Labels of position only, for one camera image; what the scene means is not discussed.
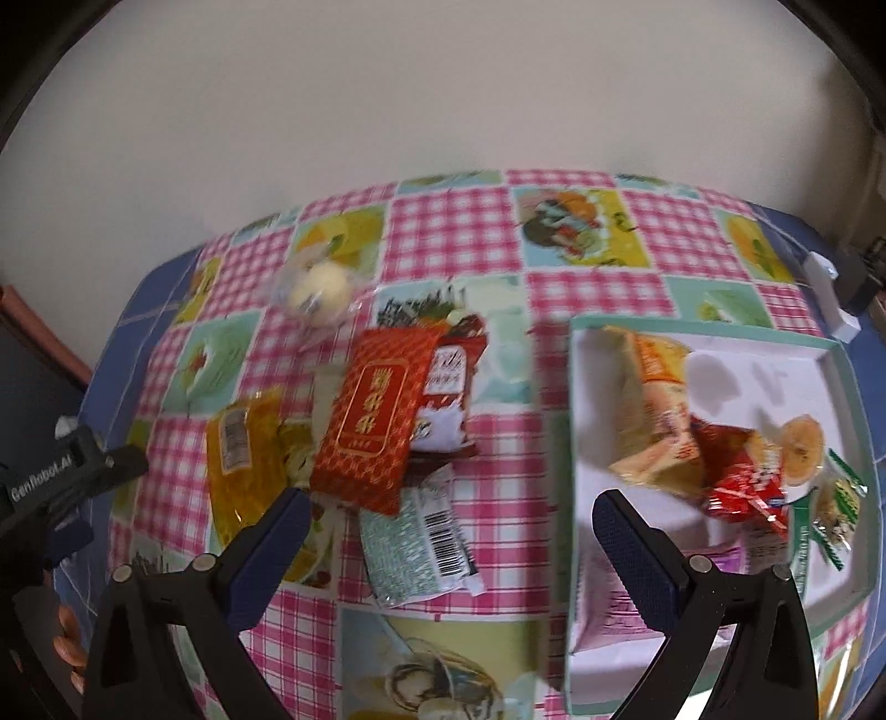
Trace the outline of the person's hand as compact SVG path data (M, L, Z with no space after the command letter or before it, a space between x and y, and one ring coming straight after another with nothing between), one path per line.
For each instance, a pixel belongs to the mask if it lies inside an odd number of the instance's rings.
M60 604L57 618L60 635L53 639L54 651L70 667L70 684L76 693L82 695L86 686L87 651L83 646L80 624L74 611L66 604Z

